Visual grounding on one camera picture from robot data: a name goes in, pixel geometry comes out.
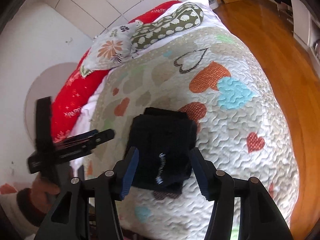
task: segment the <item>white quilted bedspread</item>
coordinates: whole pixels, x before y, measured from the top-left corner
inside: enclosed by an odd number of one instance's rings
[[[91,128],[112,128],[116,137],[86,157],[87,178],[123,158],[132,119],[148,106],[187,112],[198,123],[204,158],[233,177],[258,177],[290,222],[299,175],[288,126],[259,63],[237,37],[203,28],[112,71]],[[212,206],[193,173],[180,196],[132,187],[117,203],[122,227],[162,240],[204,239]],[[235,235],[239,212],[236,199]]]

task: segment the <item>person's hand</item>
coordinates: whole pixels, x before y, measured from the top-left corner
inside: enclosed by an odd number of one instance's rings
[[[32,183],[30,200],[38,210],[45,214],[48,213],[52,206],[48,201],[46,193],[57,195],[60,193],[60,189],[57,185],[41,178],[41,175],[38,174]]]

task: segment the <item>wooden floor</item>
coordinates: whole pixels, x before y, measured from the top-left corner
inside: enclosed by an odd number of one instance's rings
[[[271,2],[245,0],[214,11],[259,61],[289,124],[300,174],[291,232],[295,240],[304,239],[320,217],[319,78]]]

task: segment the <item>sleeve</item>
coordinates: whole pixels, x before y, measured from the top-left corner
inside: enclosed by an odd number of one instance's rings
[[[26,188],[18,193],[0,195],[0,205],[23,239],[37,232],[45,216],[30,203],[29,192]]]

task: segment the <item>blue gripper pad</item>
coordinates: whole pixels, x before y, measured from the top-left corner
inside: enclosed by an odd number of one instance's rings
[[[132,155],[131,161],[128,165],[127,171],[122,179],[122,190],[120,193],[120,198],[123,200],[125,196],[129,194],[129,190],[133,181],[134,174],[139,162],[139,150],[135,148]]]
[[[209,187],[208,187],[208,178],[204,172],[204,168],[202,167],[198,157],[196,156],[195,150],[192,149],[189,153],[189,158],[191,161],[191,166],[193,172],[195,173],[201,194],[205,197],[206,200],[209,199]]]

